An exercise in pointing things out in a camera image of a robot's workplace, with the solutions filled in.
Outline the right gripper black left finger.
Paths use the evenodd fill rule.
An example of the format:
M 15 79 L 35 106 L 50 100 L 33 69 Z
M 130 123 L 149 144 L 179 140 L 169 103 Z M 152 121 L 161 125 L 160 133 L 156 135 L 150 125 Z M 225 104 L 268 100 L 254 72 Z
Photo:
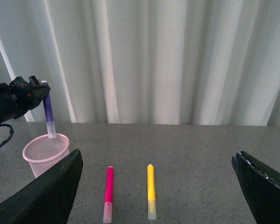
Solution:
M 82 173 L 79 149 L 0 204 L 0 224 L 65 224 Z

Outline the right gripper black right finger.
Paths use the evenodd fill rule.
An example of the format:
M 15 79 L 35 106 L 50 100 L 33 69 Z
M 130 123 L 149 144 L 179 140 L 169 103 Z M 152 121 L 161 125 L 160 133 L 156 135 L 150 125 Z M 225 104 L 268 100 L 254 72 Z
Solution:
M 256 223 L 280 224 L 280 173 L 245 151 L 231 163 Z

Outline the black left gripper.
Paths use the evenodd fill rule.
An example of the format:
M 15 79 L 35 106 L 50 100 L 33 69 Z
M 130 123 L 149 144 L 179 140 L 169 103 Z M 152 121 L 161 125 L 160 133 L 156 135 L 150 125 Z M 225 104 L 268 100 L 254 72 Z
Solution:
M 22 77 L 17 77 L 10 84 L 0 83 L 0 124 L 38 107 L 49 91 L 48 82 L 35 76 L 29 77 L 29 83 Z

